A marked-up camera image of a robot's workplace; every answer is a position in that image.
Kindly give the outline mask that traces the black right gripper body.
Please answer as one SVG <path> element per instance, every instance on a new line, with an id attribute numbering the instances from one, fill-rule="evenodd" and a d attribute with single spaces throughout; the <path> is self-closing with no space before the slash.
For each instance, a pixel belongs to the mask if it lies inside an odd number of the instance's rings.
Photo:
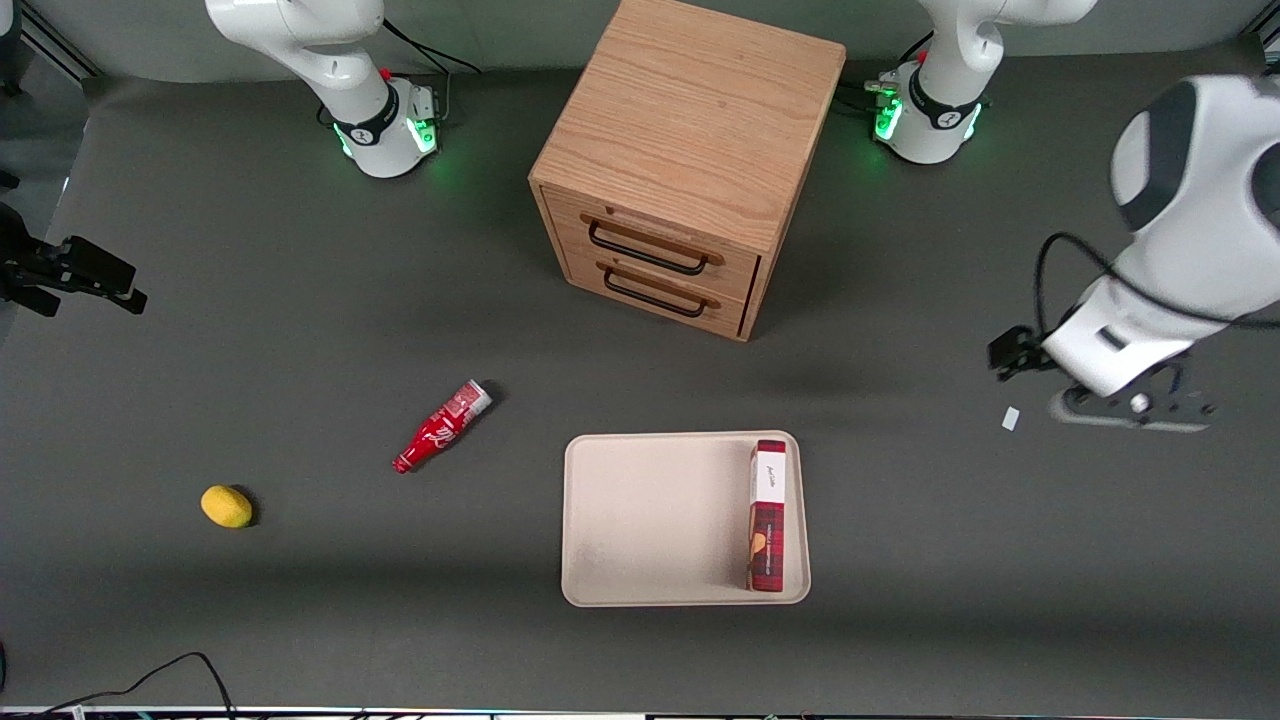
<path id="1" fill-rule="evenodd" d="M 61 290 L 61 243 L 35 238 L 20 214 L 1 204 L 1 283 L 4 290 L 33 286 Z"/>

